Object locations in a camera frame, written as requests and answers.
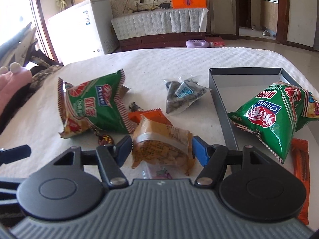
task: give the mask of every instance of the bed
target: bed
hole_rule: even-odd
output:
[[[28,144],[32,149],[29,158],[2,165],[0,176],[28,177],[54,159],[67,148],[79,145],[83,150],[94,149],[97,137],[88,132],[70,139],[60,138],[62,122],[57,109],[57,80],[61,77],[78,85],[82,82],[106,75],[123,68],[126,73],[125,86],[131,90],[124,97],[129,105],[136,102],[143,109],[165,110],[165,78],[200,75],[199,84],[208,87],[208,69],[223,67],[278,67],[285,69],[303,88],[319,97],[318,91],[303,74],[283,56],[267,50],[250,48],[205,48],[205,49],[151,49],[121,52],[71,63],[50,76],[44,85],[29,99],[8,124],[0,136],[0,148],[12,148]],[[173,125],[190,130],[208,144],[224,145],[221,126],[210,94],[205,95],[186,111],[169,117]],[[117,142],[123,135],[110,135]],[[131,169],[128,157],[123,173],[129,181],[141,177],[140,167]],[[202,167],[198,162],[190,174],[194,179]],[[97,175],[97,168],[85,167],[87,172]]]

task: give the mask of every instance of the green snack bag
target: green snack bag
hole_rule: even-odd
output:
[[[122,69],[78,86],[59,78],[58,108],[64,125],[60,136],[69,138],[88,129],[132,133],[134,124],[120,97],[124,82]]]
[[[283,164],[294,133],[319,119],[319,103],[311,92],[277,82],[228,117],[235,126],[256,134]]]

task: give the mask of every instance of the wall outlet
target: wall outlet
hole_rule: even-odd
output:
[[[146,4],[156,4],[157,0],[138,0],[134,2],[135,6],[146,5]]]

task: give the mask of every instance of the tiled floor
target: tiled floor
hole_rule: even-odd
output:
[[[319,52],[285,46],[281,44],[252,41],[252,40],[226,40],[227,47],[249,47],[266,49],[279,53],[287,58],[301,71],[309,82],[319,91]]]
[[[246,37],[260,37],[275,40],[275,37],[272,36],[264,36],[263,31],[261,29],[252,30],[251,28],[239,27],[239,36]]]

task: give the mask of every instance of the refrigerator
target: refrigerator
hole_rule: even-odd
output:
[[[109,0],[86,0],[48,19],[48,32],[64,65],[110,54],[119,46]]]

